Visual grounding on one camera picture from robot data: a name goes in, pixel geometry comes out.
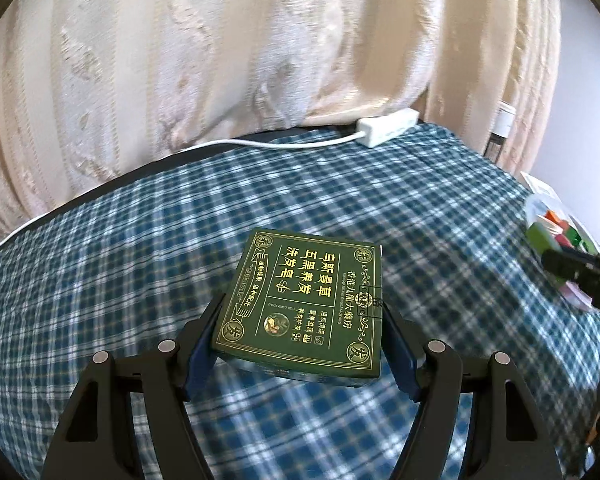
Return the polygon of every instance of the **plaid tablecloth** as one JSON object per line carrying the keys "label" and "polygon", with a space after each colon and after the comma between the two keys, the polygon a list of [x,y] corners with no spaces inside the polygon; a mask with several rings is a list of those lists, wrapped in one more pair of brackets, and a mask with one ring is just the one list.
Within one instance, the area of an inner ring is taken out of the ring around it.
{"label": "plaid tablecloth", "polygon": [[[38,478],[91,355],[175,336],[228,285],[250,229],[266,226],[382,244],[387,300],[461,353],[511,354],[570,464],[600,373],[600,314],[570,309],[544,277],[523,238],[526,195],[424,124],[372,150],[239,148],[79,206],[0,251],[0,447]],[[159,478],[142,399],[133,404],[145,473]],[[379,479],[416,405],[384,359],[359,389],[219,362],[187,410],[218,479]],[[463,396],[445,478],[458,474],[469,415]]]}

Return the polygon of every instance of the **curtain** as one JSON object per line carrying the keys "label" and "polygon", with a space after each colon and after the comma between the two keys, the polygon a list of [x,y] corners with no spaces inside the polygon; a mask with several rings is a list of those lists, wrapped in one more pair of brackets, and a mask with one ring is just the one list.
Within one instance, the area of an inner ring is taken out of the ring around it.
{"label": "curtain", "polygon": [[416,102],[478,151],[511,102],[515,173],[542,137],[558,49],[558,0],[14,0],[0,20],[0,239],[205,140]]}

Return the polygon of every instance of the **power cord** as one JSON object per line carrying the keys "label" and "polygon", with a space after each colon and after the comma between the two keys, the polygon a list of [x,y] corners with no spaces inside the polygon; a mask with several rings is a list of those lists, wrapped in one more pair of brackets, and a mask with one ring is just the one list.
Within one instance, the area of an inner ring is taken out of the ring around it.
{"label": "power cord", "polygon": [[[365,137],[365,132],[357,132],[350,136],[341,137],[339,139],[331,139],[331,140],[321,140],[319,142],[304,142],[299,144],[272,144],[270,142],[258,142],[257,140],[245,140],[245,139],[218,139],[218,140],[210,140],[208,142],[202,142],[201,144],[196,144],[195,146],[191,146],[190,148],[185,148],[184,150],[180,150],[178,153],[183,152],[191,152],[193,150],[198,150],[200,148],[204,148],[205,146],[217,146],[218,144],[235,144],[237,146],[247,146],[250,148],[267,148],[268,150],[307,150],[311,148],[325,148],[327,146],[335,146],[337,144],[344,144],[345,142],[351,142],[352,140],[359,139],[361,137]],[[36,216],[31,220],[25,222],[23,225],[18,227],[13,233],[8,235],[4,240],[0,242],[0,247],[2,247],[5,243],[11,240],[16,234],[18,234],[23,229],[26,229],[34,222],[37,222],[41,218],[44,218],[48,213],[44,213],[40,216]]]}

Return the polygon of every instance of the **white power strip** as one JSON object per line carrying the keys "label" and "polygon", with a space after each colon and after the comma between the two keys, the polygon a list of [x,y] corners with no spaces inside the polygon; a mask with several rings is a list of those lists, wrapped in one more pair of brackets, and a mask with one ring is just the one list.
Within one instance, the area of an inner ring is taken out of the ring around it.
{"label": "white power strip", "polygon": [[416,110],[405,108],[382,117],[360,119],[357,130],[365,135],[356,139],[356,142],[368,148],[374,148],[378,144],[400,136],[409,128],[413,128],[418,124],[419,117],[420,114]]}

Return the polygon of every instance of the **bottle with white cap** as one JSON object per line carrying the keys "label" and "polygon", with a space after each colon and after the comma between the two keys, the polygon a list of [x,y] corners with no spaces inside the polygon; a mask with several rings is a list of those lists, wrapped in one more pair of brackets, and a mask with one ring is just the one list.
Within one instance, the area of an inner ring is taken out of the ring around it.
{"label": "bottle with white cap", "polygon": [[493,122],[491,135],[487,147],[484,150],[484,156],[496,164],[500,158],[502,147],[509,137],[513,121],[516,118],[516,109],[503,101],[500,101],[500,109]]}

